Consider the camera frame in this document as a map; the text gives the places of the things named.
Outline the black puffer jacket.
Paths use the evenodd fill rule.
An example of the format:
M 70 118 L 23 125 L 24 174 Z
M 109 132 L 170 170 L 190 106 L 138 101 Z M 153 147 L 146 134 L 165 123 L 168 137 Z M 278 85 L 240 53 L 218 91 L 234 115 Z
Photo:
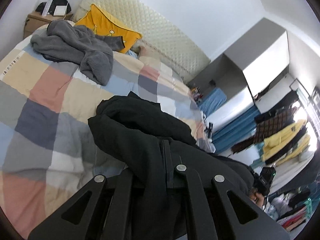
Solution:
M 212 156 L 196 145 L 190 127 L 134 93 L 102 101 L 88 120 L 95 144 L 131 170 L 129 223 L 132 239 L 176 239 L 186 233 L 183 200 L 167 188 L 165 154 L 179 155 L 208 188 L 224 175 L 249 195 L 253 176 L 238 161 Z

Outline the clothes pile on floor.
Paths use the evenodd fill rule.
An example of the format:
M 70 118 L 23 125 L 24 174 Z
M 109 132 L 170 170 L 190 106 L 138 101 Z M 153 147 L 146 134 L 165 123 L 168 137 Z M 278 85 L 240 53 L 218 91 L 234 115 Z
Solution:
M 288 233 L 305 226 L 319 205 L 319 184 L 311 183 L 268 196 L 264 212 Z

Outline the black electronic device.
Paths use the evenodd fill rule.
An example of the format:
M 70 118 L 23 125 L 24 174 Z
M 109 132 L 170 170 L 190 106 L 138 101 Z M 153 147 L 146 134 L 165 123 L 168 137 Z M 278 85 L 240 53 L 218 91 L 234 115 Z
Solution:
M 276 169 L 274 167 L 263 167 L 260 174 L 254 174 L 253 187 L 257 192 L 266 197 L 270 192 L 275 175 Z

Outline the colourful checked duvet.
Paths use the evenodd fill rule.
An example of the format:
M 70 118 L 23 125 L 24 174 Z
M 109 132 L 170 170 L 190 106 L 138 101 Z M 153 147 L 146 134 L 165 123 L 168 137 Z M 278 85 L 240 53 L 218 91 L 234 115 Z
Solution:
M 99 37 L 65 20 L 42 26 L 1 61 L 1 210 L 23 239 L 96 174 L 119 174 L 124 163 L 95 145 L 87 120 L 99 103 L 134 92 L 159 103 L 187 124 L 197 146 L 213 150 L 203 115 L 190 89 L 170 67 L 142 50 L 138 57 L 115 52 L 106 85 L 72 62 L 49 61 L 34 49 L 51 29 Z

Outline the yellow hanging jacket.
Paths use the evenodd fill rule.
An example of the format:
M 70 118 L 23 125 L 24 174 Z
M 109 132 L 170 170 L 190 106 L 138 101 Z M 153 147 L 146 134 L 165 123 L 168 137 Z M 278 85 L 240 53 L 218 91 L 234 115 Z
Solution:
M 261 160 L 264 163 L 275 157 L 297 134 L 306 126 L 307 120 L 300 119 L 294 122 L 272 136 L 263 140 L 263 155 Z

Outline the blue curtain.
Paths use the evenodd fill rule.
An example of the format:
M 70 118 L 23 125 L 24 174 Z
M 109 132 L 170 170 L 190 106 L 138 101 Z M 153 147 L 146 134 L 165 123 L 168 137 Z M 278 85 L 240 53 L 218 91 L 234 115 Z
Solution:
M 250 135 L 256 128 L 254 119 L 258 115 L 260 111 L 253 105 L 229 124 L 214 132 L 212 142 L 216 148 L 215 154 L 222 153 Z

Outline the plaid hanging garment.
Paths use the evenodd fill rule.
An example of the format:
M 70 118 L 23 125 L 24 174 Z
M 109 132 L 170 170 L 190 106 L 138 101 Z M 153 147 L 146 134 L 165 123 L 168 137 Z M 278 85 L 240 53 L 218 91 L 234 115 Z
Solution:
M 265 138 L 276 134 L 293 123 L 293 116 L 298 110 L 297 107 L 283 107 L 263 113 L 255 117 L 257 124 L 255 134 L 231 147 L 233 153 L 238 153 L 251 145 L 262 142 Z

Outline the blue towel on chair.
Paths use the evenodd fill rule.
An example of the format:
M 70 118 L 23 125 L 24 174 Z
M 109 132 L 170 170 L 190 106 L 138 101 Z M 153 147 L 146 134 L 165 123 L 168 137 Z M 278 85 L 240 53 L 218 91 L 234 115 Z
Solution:
M 216 87 L 198 104 L 198 107 L 208 117 L 220 108 L 226 100 L 226 94 Z

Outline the grey wardrobe cabinet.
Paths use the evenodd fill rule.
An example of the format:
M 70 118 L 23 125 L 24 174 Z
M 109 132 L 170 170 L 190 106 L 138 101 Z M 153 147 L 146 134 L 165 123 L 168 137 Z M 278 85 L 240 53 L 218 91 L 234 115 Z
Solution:
M 227 99 L 213 116 L 233 117 L 253 105 L 253 98 L 289 65 L 287 31 L 263 18 L 189 81 L 208 95 L 214 87 Z

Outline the grey fleece garment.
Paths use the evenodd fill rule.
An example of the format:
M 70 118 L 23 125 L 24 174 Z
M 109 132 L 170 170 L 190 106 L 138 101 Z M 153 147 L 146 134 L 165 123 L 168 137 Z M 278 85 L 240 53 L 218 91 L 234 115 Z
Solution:
M 72 26 L 66 20 L 54 20 L 46 35 L 34 34 L 30 39 L 33 49 L 54 62 L 71 62 L 95 83 L 105 86 L 110 80 L 113 53 L 125 48 L 122 36 L 103 36 L 84 25 Z

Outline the cream quilted headboard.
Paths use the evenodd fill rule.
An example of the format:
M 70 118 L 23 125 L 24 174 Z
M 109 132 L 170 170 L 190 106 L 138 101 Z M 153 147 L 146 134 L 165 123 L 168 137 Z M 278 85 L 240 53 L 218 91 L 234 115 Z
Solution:
M 184 82 L 191 81 L 208 64 L 208 56 L 178 27 L 140 0 L 82 0 L 73 20 L 78 21 L 92 4 L 109 12 L 143 37 L 136 43 L 151 49 Z

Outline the yellow pillow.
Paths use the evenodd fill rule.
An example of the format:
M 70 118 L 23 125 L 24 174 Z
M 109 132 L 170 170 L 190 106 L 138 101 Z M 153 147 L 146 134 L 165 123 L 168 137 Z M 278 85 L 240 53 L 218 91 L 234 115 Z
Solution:
M 102 36 L 121 36 L 124 42 L 124 48 L 120 50 L 121 53 L 127 53 L 135 42 L 143 37 L 142 34 L 130 29 L 116 17 L 100 9 L 95 4 L 91 4 L 91 8 L 87 14 L 76 22 L 75 25 L 85 25 L 93 33 Z

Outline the wooden nightstand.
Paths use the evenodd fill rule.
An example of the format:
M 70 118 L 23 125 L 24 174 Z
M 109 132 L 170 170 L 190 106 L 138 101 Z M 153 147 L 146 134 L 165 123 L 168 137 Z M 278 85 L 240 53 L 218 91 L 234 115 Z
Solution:
M 52 15 L 42 16 L 41 13 L 34 11 L 34 12 L 30 13 L 25 20 L 23 38 L 28 37 L 36 29 L 38 29 L 39 27 L 41 27 L 43 25 L 49 24 L 53 20 L 64 19 L 64 20 L 68 20 L 69 22 L 71 22 L 71 24 L 74 24 L 74 22 L 72 21 L 72 16 L 73 16 L 73 14 L 71 14 L 71 13 L 67 14 L 66 16 L 52 16 Z

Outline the white box on nightstand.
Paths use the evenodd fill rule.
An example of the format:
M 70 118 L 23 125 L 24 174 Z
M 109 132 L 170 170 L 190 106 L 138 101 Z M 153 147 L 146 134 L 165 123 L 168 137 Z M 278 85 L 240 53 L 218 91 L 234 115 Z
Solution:
M 66 5 L 57 5 L 55 7 L 53 16 L 64 16 L 66 14 L 67 6 Z

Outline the black bag on nightstand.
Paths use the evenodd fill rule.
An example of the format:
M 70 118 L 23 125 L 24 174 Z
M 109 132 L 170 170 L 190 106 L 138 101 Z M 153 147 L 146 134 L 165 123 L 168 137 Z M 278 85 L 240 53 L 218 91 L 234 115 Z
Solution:
M 36 12 L 39 12 L 39 13 L 43 13 L 43 10 L 44 10 L 44 7 L 46 6 L 46 3 L 47 2 L 42 2 L 40 3 L 37 8 L 35 9 Z M 48 10 L 48 13 L 52 16 L 57 16 L 57 14 L 55 14 L 55 10 L 56 10 L 56 7 L 61 7 L 61 6 L 64 6 L 66 7 L 66 13 L 70 13 L 71 12 L 71 6 L 70 4 L 68 3 L 67 0 L 53 0 L 50 7 L 49 7 L 49 10 Z

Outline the white plastic bottle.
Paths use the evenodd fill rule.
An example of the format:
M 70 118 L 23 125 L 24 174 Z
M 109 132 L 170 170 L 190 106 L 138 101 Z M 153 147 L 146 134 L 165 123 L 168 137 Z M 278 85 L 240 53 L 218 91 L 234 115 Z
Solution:
M 48 0 L 44 6 L 42 17 L 45 17 L 49 13 L 50 6 L 52 5 L 53 0 Z

